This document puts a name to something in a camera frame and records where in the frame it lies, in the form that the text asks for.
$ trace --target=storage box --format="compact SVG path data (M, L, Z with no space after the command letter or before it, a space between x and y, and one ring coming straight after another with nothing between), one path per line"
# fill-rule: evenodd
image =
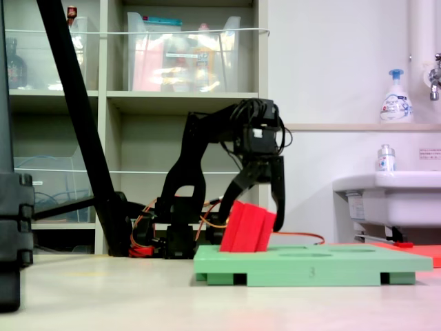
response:
M49 208L88 197L92 194L83 157L79 148L72 157L15 157L15 172L32 176L35 191L35 210ZM57 215L38 222L50 223L90 223L94 212L84 208L74 212Z
M127 19L129 32L140 32L129 35L129 90L239 92L238 31L148 34L140 14L129 12ZM225 28L239 22L230 17Z
M96 32L96 27L87 17L77 17L70 33L85 86L88 90L97 90L99 35L82 32ZM6 38L7 41L15 40L16 43L16 56L11 54L11 51L7 54L10 80L11 75L17 71L17 62L20 62L20 67L23 67L23 78L20 78L20 82L16 84L10 83L10 88L24 90L63 89L46 34L6 32Z

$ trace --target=circular hole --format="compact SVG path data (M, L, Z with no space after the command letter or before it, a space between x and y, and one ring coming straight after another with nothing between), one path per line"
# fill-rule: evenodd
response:
M279 254L280 257L331 257L332 254L319 254L319 253L287 253Z
M330 252L337 253L369 253L375 252L375 250L370 250L367 248L333 248L329 250Z

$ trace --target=label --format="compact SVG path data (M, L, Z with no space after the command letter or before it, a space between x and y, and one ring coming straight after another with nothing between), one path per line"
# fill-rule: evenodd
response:
M181 53L165 53L166 57L186 57L189 59L197 59L197 54L181 54Z
M420 160L441 160L441 148L420 148Z
M383 102L380 117L383 121L402 119L412 115L412 103L403 95L390 94Z
M365 207L363 206L363 198L361 195L348 197L349 214L352 219L365 219Z
M378 171L396 171L395 157L382 155L378 158Z

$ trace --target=soap dispenser bottle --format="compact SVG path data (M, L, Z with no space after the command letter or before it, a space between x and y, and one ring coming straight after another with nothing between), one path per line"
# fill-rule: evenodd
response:
M389 71L389 74L392 76L393 85L383 102L380 113L381 123L412 123L412 102L400 84L400 75L404 74L404 71L394 69Z

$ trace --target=white shelving unit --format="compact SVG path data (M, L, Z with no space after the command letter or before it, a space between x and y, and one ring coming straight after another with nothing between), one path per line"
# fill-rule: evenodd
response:
M211 30L221 29L231 16L241 17L242 28L268 28L268 0L63 0L63 6L76 6L79 16L90 17L100 32L127 31L127 12L181 19L182 31L197 30L201 23L207 23ZM7 29L44 30L34 1L6 0L5 11ZM264 32L240 33L240 92L167 93L128 91L127 36L102 34L98 84L88 94L109 169L167 172L178 159L189 111L210 113L242 99L267 98L267 39ZM72 155L76 137L62 91L11 90L10 95L15 156ZM237 171L220 146L208 147L202 166L208 172ZM164 174L112 173L111 177L115 190L139 203L160 196L165 180ZM233 177L234 173L206 174L207 198L222 195ZM244 199L266 205L267 188L252 190ZM95 229L95 253L107 252L99 223L39 223L32 227ZM157 226L159 231L164 229L164 225Z

